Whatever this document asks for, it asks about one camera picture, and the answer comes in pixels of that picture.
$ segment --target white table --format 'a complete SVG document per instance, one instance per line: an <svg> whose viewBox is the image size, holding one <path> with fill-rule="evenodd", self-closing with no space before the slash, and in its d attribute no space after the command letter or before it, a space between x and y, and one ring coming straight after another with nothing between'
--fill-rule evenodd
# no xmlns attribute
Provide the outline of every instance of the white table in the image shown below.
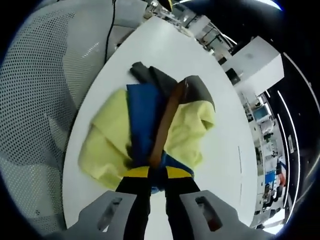
<svg viewBox="0 0 320 240"><path fill-rule="evenodd" d="M78 167L90 122L110 94L137 81L129 73L135 62L154 66L178 81L199 75L215 103L216 126L202 140L203 164L195 169L200 189L210 190L233 206L250 225L257 198L255 147L240 99L216 59L173 25L152 17L133 32L105 64L89 89L74 122L63 171L63 209L67 227L79 212L107 189ZM145 239L171 239L164 193L151 196Z"/></svg>

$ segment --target ceiling light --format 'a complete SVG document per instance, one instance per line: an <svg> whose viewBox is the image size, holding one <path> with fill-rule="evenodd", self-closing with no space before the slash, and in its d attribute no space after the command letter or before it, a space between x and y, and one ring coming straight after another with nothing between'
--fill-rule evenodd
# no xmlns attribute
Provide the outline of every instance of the ceiling light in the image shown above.
<svg viewBox="0 0 320 240"><path fill-rule="evenodd" d="M297 196L298 196L298 191L299 191L299 184L300 184L300 171L301 171L301 163L300 163L300 150L299 150L299 143L298 143L298 137L297 137L297 132L296 132L296 128L295 128L295 125L294 125L294 121L292 120L292 117L291 117L291 114L289 112L289 109L288 109L288 106L284 100L284 98L282 97L281 93L279 91L277 91L282 102L283 102L283 105L289 115L289 119L290 119L290 122L292 124L292 128L293 128L293 133L294 133L294 137L295 137L295 143L296 143L296 150L297 150L297 154L298 154L298 180L297 180L297 183L296 183L296 192L295 192L295 196L294 196L294 199L293 199L293 204L292 204L292 209L291 209L291 212L289 214L289 217L287 219L286 222L289 221L291 215L292 215L292 212L295 208L295 205L296 205L296 201L297 201Z"/></svg>
<svg viewBox="0 0 320 240"><path fill-rule="evenodd" d="M256 0L256 1L264 3L264 4L268 4L269 6L272 6L276 9L279 9L282 11L281 7L278 4L276 4L274 1L271 1L271 0Z"/></svg>
<svg viewBox="0 0 320 240"><path fill-rule="evenodd" d="M303 72L300 70L300 68L296 65L296 63L288 56L288 54L286 54L285 52L283 53L283 55L290 61L290 63L295 67L295 69L299 72L299 74L301 75L301 77L303 78L303 80L305 81L306 85L308 86L310 92L311 92L311 95L315 101L315 104L316 104L316 107L318 108L318 112L320 114L320 105L319 105L319 102L318 102L318 99L316 97L316 94L314 92L314 90L312 89L311 87L311 84L310 82L307 80L306 76L303 74ZM316 160L316 162L313 164L311 170L309 171L308 175L306 176L307 178L309 177L309 175L311 173L314 172L314 170L316 169L316 166L318 166L318 161L319 161L320 158L318 158Z"/></svg>
<svg viewBox="0 0 320 240"><path fill-rule="evenodd" d="M286 171L288 172L288 179L287 179L287 182L286 182L286 195L285 195L285 197L284 197L284 205L283 205L283 208L285 208L285 207L286 207L286 204L287 204L287 200L288 200L288 194L289 194L290 159L289 159L289 148L288 148L287 136L286 136L285 129L284 129L284 125L282 124L282 121L281 121L281 118L280 118L280 115L279 115L279 114L278 114L278 119L279 119L280 126L281 126L281 129L282 129L283 138L284 138L284 143L285 143L285 149L286 149L286 156L287 156L287 159L288 159L288 164L287 164L287 168L286 168Z"/></svg>
<svg viewBox="0 0 320 240"><path fill-rule="evenodd" d="M222 34L222 36L224 36L226 39L230 40L233 44L237 45L238 43L234 40L232 40L230 37L228 37L227 35L225 34Z"/></svg>
<svg viewBox="0 0 320 240"><path fill-rule="evenodd" d="M191 0L182 0L182 1L179 2L179 4L183 4L183 3L189 2L189 1L191 1Z"/></svg>
<svg viewBox="0 0 320 240"><path fill-rule="evenodd" d="M271 96L270 96L270 94L269 94L268 90L265 90L265 93L268 95L268 97L269 97L269 98L271 98Z"/></svg>

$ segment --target white cabinet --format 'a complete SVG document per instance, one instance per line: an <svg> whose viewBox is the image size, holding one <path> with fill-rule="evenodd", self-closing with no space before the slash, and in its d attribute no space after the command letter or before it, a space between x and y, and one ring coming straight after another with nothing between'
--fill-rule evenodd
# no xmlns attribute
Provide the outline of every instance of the white cabinet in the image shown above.
<svg viewBox="0 0 320 240"><path fill-rule="evenodd" d="M262 211L262 207L264 206L263 196L262 193L256 196L255 211Z"/></svg>
<svg viewBox="0 0 320 240"><path fill-rule="evenodd" d="M241 81L234 85L238 93L250 89L256 96L285 76L281 54L259 36L228 59L222 68L225 72L233 68L240 77Z"/></svg>
<svg viewBox="0 0 320 240"><path fill-rule="evenodd" d="M257 180L257 194L263 194L265 192L265 176L258 176Z"/></svg>

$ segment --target perforated panel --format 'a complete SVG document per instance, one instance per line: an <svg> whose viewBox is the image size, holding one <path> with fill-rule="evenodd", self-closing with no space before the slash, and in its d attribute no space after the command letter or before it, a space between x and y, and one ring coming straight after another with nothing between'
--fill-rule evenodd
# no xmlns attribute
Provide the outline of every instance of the perforated panel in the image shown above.
<svg viewBox="0 0 320 240"><path fill-rule="evenodd" d="M0 169L41 234L63 230L64 155L72 122L103 66L111 1L68 0L33 13L0 69Z"/></svg>

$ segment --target blue cloth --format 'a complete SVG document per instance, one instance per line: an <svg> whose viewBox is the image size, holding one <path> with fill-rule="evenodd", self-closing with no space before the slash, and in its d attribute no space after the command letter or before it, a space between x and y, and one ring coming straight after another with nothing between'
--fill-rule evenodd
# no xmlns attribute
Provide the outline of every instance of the blue cloth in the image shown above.
<svg viewBox="0 0 320 240"><path fill-rule="evenodd" d="M127 104L131 132L133 167L148 166L158 126L166 108L166 98L153 84L127 85ZM180 168L194 176L194 172L163 151L159 168Z"/></svg>

